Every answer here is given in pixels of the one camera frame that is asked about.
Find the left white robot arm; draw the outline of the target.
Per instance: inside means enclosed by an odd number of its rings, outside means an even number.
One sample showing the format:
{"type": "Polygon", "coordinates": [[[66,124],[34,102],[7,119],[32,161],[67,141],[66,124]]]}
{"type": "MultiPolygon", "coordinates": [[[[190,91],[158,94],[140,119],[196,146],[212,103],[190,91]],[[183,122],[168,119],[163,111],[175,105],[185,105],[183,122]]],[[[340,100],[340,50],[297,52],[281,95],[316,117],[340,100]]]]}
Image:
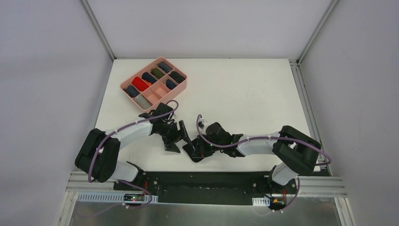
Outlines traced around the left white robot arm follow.
{"type": "Polygon", "coordinates": [[[174,112],[168,103],[160,103],[148,113],[138,115],[130,123],[110,130],[92,129],[75,159],[74,165],[87,173],[90,183],[106,182],[109,179],[124,180],[131,190],[143,186],[140,168],[129,162],[119,161],[121,149],[144,137],[158,134],[168,152],[179,153],[177,142],[190,144],[183,120],[176,122],[174,112]]]}

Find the grey underwear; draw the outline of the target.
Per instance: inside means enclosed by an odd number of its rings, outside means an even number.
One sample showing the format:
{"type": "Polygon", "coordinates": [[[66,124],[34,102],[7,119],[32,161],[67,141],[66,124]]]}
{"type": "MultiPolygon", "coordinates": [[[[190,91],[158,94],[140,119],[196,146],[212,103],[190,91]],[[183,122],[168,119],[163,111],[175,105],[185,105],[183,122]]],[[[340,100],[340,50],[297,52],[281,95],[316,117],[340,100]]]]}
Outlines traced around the grey underwear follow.
{"type": "Polygon", "coordinates": [[[141,109],[147,110],[151,108],[151,103],[143,96],[143,95],[138,95],[134,98],[134,101],[140,106],[141,109]]]}

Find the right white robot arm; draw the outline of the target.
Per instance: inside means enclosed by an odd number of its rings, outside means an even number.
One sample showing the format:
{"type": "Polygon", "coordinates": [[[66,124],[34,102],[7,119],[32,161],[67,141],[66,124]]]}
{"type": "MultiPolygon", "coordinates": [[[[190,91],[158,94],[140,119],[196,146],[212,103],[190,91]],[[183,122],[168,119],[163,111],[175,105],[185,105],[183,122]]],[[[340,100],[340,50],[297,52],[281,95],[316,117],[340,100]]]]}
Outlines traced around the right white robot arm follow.
{"type": "Polygon", "coordinates": [[[274,166],[267,180],[267,187],[279,193],[297,176],[309,176],[316,167],[321,144],[291,126],[283,126],[278,132],[260,136],[230,134],[215,122],[206,126],[197,123],[198,139],[205,151],[220,151],[230,157],[249,155],[275,155],[281,163],[274,166]]]}

